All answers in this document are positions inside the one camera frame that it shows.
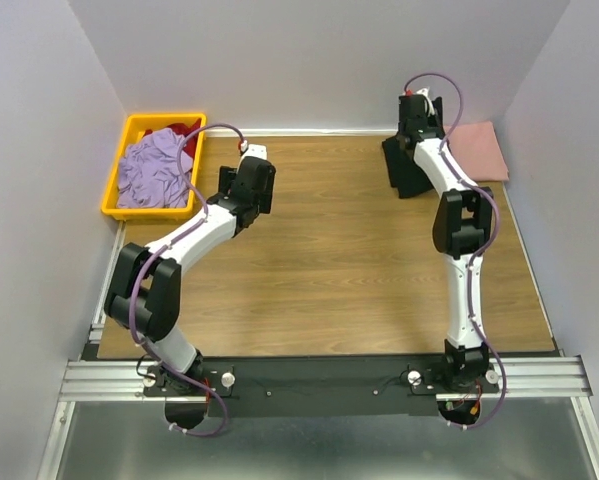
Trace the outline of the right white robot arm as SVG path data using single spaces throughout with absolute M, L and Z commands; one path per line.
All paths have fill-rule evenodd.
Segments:
M 444 256 L 449 286 L 449 329 L 436 374 L 459 392 L 489 368 L 483 332 L 480 274 L 491 243 L 493 197 L 471 180 L 452 156 L 444 135 L 441 99 L 426 89 L 399 97 L 398 142 L 406 159 L 420 169 L 439 196 L 432 227 L 435 249 Z

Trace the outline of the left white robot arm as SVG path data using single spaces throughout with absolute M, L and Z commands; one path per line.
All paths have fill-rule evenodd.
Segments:
M 220 168 L 219 191 L 191 220 L 146 246 L 129 243 L 119 253 L 104 312 L 161 364 L 167 384 L 180 395 L 210 390 L 202 354 L 177 326 L 182 279 L 212 249 L 271 211 L 275 175 L 263 153 L 246 153 L 237 167 Z

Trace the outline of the black t shirt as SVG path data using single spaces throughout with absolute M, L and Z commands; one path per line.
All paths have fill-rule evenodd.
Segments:
M 400 199 L 413 198 L 433 189 L 428 176 L 414 162 L 412 155 L 400 148 L 397 136 L 385 139 L 381 146 L 390 186 Z

